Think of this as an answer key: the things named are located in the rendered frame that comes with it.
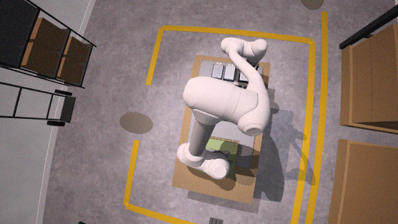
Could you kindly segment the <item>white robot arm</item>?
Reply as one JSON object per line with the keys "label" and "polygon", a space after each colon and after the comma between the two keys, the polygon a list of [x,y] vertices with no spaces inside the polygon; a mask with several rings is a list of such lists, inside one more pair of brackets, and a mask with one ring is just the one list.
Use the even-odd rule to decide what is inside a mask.
{"label": "white robot arm", "polygon": [[269,94],[261,75],[253,67],[265,56],[267,42],[228,37],[221,42],[221,50],[247,78],[248,86],[244,89],[211,77],[191,78],[184,89],[183,100],[192,109],[195,122],[190,142],[181,144],[177,151],[182,164],[217,180],[228,175],[233,161],[228,160],[229,151],[206,150],[215,125],[226,120],[238,125],[242,133],[258,136],[271,115]]}

